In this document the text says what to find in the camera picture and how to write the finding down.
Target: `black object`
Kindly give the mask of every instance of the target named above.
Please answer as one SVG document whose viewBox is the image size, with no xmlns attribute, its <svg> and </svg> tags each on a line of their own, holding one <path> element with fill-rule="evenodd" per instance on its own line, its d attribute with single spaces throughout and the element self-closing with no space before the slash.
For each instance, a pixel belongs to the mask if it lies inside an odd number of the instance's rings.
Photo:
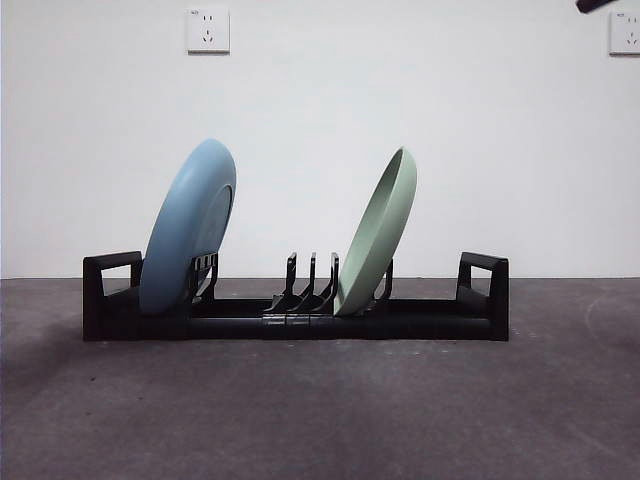
<svg viewBox="0 0 640 480">
<path fill-rule="evenodd" d="M 356 315 L 333 316 L 338 294 L 339 258 L 331 257 L 331 278 L 321 293 L 315 291 L 315 253 L 308 286 L 293 292 L 297 255 L 287 259 L 285 289 L 273 299 L 216 299 L 218 254 L 196 257 L 185 279 L 184 300 L 162 315 L 146 316 L 138 307 L 142 271 L 140 252 L 127 252 L 83 261 L 83 338 L 144 340 L 190 338 L 415 338 L 509 339 L 509 262 L 506 258 L 463 253 L 454 300 L 391 298 L 393 262 L 385 275 L 384 292 L 372 298 Z M 105 295 L 102 270 L 131 265 L 130 287 Z M 471 287 L 471 267 L 491 271 L 489 295 Z M 199 279 L 211 270 L 208 285 Z"/>
<path fill-rule="evenodd" d="M 576 6 L 582 13 L 589 13 L 615 0 L 578 0 Z"/>
</svg>

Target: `blue plate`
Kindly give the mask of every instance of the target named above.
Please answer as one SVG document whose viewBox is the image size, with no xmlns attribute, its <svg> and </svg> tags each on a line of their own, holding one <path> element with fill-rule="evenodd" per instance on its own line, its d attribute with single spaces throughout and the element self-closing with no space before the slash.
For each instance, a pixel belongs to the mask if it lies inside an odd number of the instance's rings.
<svg viewBox="0 0 640 480">
<path fill-rule="evenodd" d="M 142 313 L 162 313 L 186 298 L 191 259 L 220 248 L 235 190 L 231 153 L 205 140 L 178 172 L 153 227 L 140 280 Z"/>
</svg>

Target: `white wall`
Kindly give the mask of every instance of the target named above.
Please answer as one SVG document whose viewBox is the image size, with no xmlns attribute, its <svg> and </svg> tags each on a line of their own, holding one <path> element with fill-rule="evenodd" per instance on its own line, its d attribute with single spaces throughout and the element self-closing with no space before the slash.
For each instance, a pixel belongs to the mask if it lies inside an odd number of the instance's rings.
<svg viewBox="0 0 640 480">
<path fill-rule="evenodd" d="M 640 275 L 640 61 L 606 41 L 633 0 L 228 4 L 231 55 L 188 56 L 191 1 L 4 1 L 5 277 L 144 251 L 209 136 L 238 168 L 224 276 L 281 276 L 294 249 L 326 275 L 403 144 L 398 275 L 453 276 L 462 250 L 514 276 Z"/>
</svg>

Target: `electrical outlet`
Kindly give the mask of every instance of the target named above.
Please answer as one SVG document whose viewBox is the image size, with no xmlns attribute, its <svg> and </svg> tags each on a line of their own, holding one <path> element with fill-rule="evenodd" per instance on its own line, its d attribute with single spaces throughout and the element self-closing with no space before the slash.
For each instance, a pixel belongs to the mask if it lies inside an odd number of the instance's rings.
<svg viewBox="0 0 640 480">
<path fill-rule="evenodd" d="M 640 55 L 640 12 L 611 12 L 610 55 Z"/>
<path fill-rule="evenodd" d="M 190 8 L 187 11 L 187 51 L 228 53 L 229 23 L 227 7 Z"/>
</svg>

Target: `gray floor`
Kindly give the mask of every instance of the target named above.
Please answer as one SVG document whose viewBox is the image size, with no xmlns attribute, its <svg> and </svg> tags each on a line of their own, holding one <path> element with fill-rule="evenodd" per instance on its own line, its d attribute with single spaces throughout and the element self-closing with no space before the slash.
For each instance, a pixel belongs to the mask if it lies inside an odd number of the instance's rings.
<svg viewBox="0 0 640 480">
<path fill-rule="evenodd" d="M 640 478 L 640 279 L 511 288 L 509 343 L 83 343 L 79 280 L 5 281 L 2 478 Z"/>
</svg>

